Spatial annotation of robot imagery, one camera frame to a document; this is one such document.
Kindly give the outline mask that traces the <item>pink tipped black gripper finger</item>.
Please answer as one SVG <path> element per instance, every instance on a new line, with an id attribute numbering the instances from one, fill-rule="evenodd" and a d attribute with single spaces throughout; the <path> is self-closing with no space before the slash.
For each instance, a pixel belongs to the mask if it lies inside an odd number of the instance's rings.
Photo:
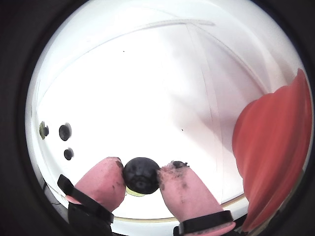
<path id="1" fill-rule="evenodd" d="M 124 200 L 126 185 L 123 164 L 118 157 L 107 157 L 93 166 L 73 185 L 64 175 L 58 187 L 66 194 L 68 221 L 82 236 L 113 236 L 112 214 Z"/>
<path id="2" fill-rule="evenodd" d="M 157 171 L 165 205 L 179 221 L 180 236 L 221 236 L 236 225 L 198 175 L 181 161 L 172 161 Z"/>

